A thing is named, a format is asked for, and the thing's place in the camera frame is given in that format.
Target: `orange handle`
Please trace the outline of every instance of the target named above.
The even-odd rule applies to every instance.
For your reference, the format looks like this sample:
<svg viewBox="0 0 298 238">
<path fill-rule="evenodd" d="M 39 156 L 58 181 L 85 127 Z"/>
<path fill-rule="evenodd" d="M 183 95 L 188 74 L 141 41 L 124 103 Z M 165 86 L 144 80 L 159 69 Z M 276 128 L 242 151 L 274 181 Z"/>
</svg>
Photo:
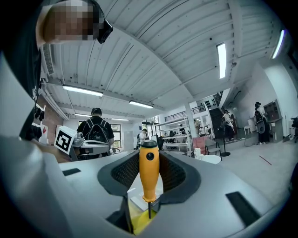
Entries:
<svg viewBox="0 0 298 238">
<path fill-rule="evenodd" d="M 144 190 L 143 199 L 146 202 L 154 202 L 156 200 L 155 188 L 159 174 L 158 147 L 140 147 L 139 171 Z"/>
</svg>

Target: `yellow object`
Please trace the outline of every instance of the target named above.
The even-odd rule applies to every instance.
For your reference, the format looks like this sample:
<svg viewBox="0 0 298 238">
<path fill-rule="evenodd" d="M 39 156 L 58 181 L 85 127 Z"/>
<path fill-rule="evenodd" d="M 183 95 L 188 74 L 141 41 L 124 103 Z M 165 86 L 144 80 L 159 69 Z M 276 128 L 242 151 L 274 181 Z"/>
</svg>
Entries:
<svg viewBox="0 0 298 238">
<path fill-rule="evenodd" d="M 148 210 L 144 211 L 140 216 L 131 219 L 132 226 L 134 228 L 134 234 L 140 234 L 155 217 L 156 212 L 151 211 L 151 219 L 148 218 Z"/>
<path fill-rule="evenodd" d="M 143 185 L 146 202 L 156 200 L 155 188 L 159 174 L 159 151 L 158 147 L 146 148 L 141 145 L 139 155 L 139 171 Z"/>
</svg>

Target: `railing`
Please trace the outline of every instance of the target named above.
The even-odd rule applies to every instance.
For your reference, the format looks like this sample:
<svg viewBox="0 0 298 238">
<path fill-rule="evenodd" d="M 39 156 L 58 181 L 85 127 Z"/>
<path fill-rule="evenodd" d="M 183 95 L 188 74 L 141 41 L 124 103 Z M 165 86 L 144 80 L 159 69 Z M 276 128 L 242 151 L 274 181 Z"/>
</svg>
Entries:
<svg viewBox="0 0 298 238">
<path fill-rule="evenodd" d="M 217 94 L 213 95 L 217 106 L 219 106 L 222 96 L 223 96 L 223 91 L 218 92 Z"/>
<path fill-rule="evenodd" d="M 200 112 L 205 112 L 205 111 L 206 111 L 205 105 L 200 105 L 200 106 L 191 108 L 191 114 L 193 114 L 193 115 L 197 114 L 197 113 L 200 113 Z M 184 111 L 184 112 L 176 113 L 174 115 L 165 117 L 164 119 L 167 122 L 167 121 L 172 121 L 172 120 L 175 120 L 175 119 L 183 118 L 183 117 L 186 117 L 186 116 L 187 116 L 187 113 L 186 113 L 186 111 Z"/>
</svg>

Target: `tube light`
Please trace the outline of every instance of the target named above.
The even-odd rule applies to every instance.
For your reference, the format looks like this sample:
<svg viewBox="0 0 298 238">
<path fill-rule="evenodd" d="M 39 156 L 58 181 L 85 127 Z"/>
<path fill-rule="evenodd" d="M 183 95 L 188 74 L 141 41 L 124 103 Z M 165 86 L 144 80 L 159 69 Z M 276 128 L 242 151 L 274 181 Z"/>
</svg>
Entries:
<svg viewBox="0 0 298 238">
<path fill-rule="evenodd" d="M 283 39 L 284 39 L 284 30 L 282 30 L 280 32 L 280 36 L 279 36 L 279 40 L 278 40 L 278 45 L 276 46 L 275 51 L 274 51 L 274 54 L 272 56 L 273 59 L 276 58 L 276 56 L 277 56 L 277 54 L 278 54 L 278 52 L 280 50 L 281 44 L 283 43 Z"/>
<path fill-rule="evenodd" d="M 75 114 L 75 115 L 79 117 L 91 117 L 90 115 L 84 115 L 84 114 Z"/>
<path fill-rule="evenodd" d="M 92 90 L 87 90 L 87 89 L 83 89 L 83 88 L 79 88 L 79 87 L 73 87 L 73 86 L 68 86 L 68 85 L 63 85 L 62 87 L 64 90 L 68 90 L 68 91 L 85 93 L 85 94 L 90 94 L 90 95 L 99 96 L 99 97 L 103 96 L 103 93 L 92 91 Z"/>
<path fill-rule="evenodd" d="M 225 77 L 225 69 L 227 63 L 227 52 L 225 48 L 225 43 L 222 43 L 217 47 L 218 61 L 219 61 L 219 78 Z"/>
<path fill-rule="evenodd" d="M 112 118 L 112 120 L 129 121 L 128 119 L 121 119 L 121 118 Z"/>
<path fill-rule="evenodd" d="M 130 103 L 130 104 L 133 104 L 133 105 L 137 105 L 137 106 L 146 107 L 146 108 L 153 108 L 153 106 L 146 105 L 146 104 L 139 103 L 139 102 L 135 102 L 135 101 L 129 101 L 129 103 Z"/>
</svg>

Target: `black shirt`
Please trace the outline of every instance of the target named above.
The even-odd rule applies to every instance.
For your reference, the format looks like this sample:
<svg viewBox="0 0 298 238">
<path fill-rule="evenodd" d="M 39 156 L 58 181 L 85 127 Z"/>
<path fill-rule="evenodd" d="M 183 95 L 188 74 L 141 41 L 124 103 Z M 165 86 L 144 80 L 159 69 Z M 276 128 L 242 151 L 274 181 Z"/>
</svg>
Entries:
<svg viewBox="0 0 298 238">
<path fill-rule="evenodd" d="M 93 116 L 93 117 L 90 117 L 90 119 L 92 120 L 93 124 L 98 124 L 100 125 L 102 123 L 102 118 L 99 117 L 99 116 Z M 83 121 L 78 129 L 77 129 L 77 132 L 82 132 L 83 133 L 83 136 L 85 137 L 87 135 L 87 133 L 89 132 L 90 130 L 90 127 L 86 124 L 87 122 L 86 121 Z M 107 122 L 104 126 L 107 131 L 108 131 L 108 139 L 112 139 L 114 138 L 114 133 L 113 133 L 113 130 L 111 128 L 111 125 Z"/>
<path fill-rule="evenodd" d="M 36 23 L 42 6 L 39 6 L 22 22 L 20 28 L 7 37 L 3 49 L 5 58 L 15 77 L 29 94 L 32 100 L 37 101 L 38 88 L 41 78 L 41 52 L 36 44 Z M 20 133 L 20 137 L 31 140 L 31 125 L 34 120 L 34 109 L 29 114 Z"/>
</svg>

